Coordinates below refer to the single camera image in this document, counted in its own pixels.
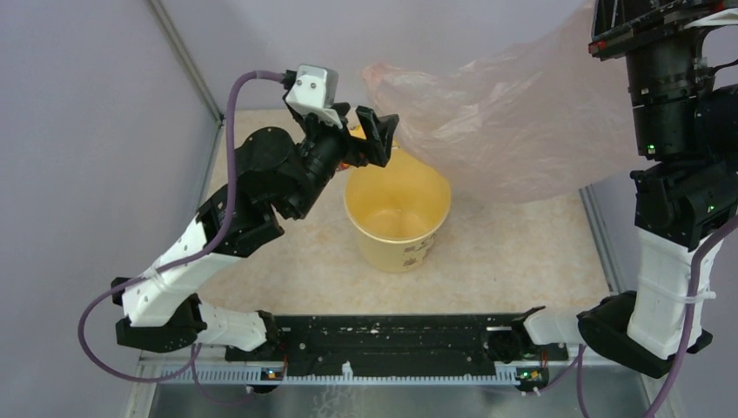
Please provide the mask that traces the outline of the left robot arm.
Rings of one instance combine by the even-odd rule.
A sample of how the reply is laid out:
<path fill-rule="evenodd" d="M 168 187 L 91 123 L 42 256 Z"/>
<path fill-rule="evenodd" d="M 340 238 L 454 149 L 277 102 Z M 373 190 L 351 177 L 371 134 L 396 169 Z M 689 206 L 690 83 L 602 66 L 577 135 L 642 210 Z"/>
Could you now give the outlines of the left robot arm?
<path fill-rule="evenodd" d="M 235 176 L 201 205 L 180 238 L 141 282 L 115 280 L 121 346 L 169 353 L 195 344 L 220 345 L 268 360 L 278 352 L 279 330 L 265 311 L 215 307 L 199 288 L 228 266 L 281 237 L 282 219 L 303 219 L 340 165 L 384 167 L 392 153 L 396 115 L 356 108 L 363 135 L 330 126 L 317 115 L 296 115 L 300 141 L 276 126 L 251 133 L 231 155 Z"/>

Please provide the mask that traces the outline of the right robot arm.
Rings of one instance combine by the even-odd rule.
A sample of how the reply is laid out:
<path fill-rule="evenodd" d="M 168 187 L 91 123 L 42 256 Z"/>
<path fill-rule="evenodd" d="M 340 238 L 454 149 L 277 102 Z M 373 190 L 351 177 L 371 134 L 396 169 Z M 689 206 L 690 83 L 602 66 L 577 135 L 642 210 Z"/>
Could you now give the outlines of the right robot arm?
<path fill-rule="evenodd" d="M 653 378 L 710 344 L 699 322 L 711 264 L 737 224 L 737 88 L 715 86 L 707 35 L 737 22 L 734 1 L 598 1 L 591 56 L 624 58 L 638 153 L 630 176 L 641 242 L 638 287 L 596 307 L 536 307 L 510 346 L 532 359 L 545 345 L 583 344 Z"/>

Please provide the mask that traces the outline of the yellow trash bin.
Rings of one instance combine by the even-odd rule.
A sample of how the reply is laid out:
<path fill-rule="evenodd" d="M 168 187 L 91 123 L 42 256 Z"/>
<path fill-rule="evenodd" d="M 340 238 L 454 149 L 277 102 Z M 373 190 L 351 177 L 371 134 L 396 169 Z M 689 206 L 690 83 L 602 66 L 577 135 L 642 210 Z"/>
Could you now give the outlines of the yellow trash bin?
<path fill-rule="evenodd" d="M 443 175 L 394 144 L 386 167 L 349 171 L 344 207 L 364 260 L 380 271 L 405 273 L 426 259 L 451 197 Z"/>

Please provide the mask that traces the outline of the translucent pink plastic bag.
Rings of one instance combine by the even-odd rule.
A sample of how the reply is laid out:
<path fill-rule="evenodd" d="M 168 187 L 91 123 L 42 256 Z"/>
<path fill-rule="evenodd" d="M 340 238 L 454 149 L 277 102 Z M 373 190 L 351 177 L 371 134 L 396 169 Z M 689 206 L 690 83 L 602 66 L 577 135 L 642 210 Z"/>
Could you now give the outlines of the translucent pink plastic bag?
<path fill-rule="evenodd" d="M 574 192 L 639 163 L 625 64 L 587 50 L 593 14 L 586 1 L 543 37 L 448 76 L 369 65 L 366 92 L 399 116 L 399 148 L 455 189 L 497 203 Z"/>

